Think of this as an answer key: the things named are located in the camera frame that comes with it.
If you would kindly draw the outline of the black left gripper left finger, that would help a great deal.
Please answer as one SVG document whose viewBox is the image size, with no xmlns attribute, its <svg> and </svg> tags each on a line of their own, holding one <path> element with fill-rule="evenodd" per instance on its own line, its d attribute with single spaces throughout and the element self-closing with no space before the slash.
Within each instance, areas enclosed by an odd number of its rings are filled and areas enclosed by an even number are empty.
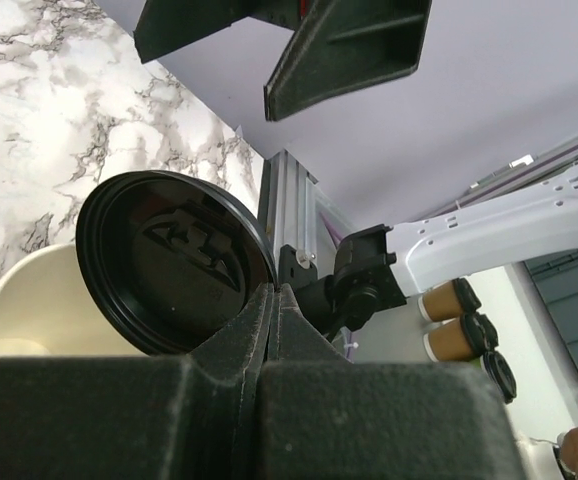
<svg viewBox="0 0 578 480">
<path fill-rule="evenodd" d="M 187 355 L 0 359 L 0 479 L 249 479 L 275 290 Z"/>
</svg>

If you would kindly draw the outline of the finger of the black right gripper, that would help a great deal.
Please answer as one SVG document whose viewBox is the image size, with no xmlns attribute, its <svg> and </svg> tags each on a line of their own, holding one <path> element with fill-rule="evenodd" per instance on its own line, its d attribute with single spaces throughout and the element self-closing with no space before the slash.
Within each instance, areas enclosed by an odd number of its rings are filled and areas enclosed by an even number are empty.
<svg viewBox="0 0 578 480">
<path fill-rule="evenodd" d="M 269 20 L 277 1 L 147 0 L 133 38 L 145 64 L 219 32 L 246 17 Z"/>
<path fill-rule="evenodd" d="M 312 1 L 264 86 L 265 119 L 413 74 L 430 0 Z"/>
</svg>

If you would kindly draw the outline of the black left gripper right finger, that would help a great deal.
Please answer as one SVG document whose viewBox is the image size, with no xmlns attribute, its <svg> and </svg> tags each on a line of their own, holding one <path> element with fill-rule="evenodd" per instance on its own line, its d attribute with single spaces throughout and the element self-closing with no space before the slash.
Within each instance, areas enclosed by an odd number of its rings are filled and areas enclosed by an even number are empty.
<svg viewBox="0 0 578 480">
<path fill-rule="evenodd" d="M 276 294 L 257 395 L 258 479 L 517 479 L 485 374 L 458 363 L 353 364 Z"/>
</svg>

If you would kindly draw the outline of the green paper coffee cup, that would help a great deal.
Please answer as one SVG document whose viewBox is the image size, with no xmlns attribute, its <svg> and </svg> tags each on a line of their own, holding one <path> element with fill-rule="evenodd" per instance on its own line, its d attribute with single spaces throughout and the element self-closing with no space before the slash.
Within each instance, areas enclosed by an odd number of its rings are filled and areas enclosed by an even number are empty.
<svg viewBox="0 0 578 480">
<path fill-rule="evenodd" d="M 42 248 L 0 279 L 0 357 L 140 353 L 99 311 L 73 244 Z"/>
</svg>

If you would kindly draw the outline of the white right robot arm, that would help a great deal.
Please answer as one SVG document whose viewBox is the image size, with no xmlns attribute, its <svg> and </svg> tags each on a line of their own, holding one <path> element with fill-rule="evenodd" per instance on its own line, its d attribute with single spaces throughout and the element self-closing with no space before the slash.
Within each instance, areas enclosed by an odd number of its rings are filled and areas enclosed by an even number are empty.
<svg viewBox="0 0 578 480">
<path fill-rule="evenodd" d="M 290 29 L 264 87 L 265 118 L 277 122 L 413 74 L 430 10 L 427 1 L 149 1 L 134 41 L 150 62 L 246 17 Z M 453 214 L 351 234 L 331 275 L 293 291 L 318 330 L 357 330 L 447 281 L 569 249 L 578 249 L 578 165 Z"/>
</svg>

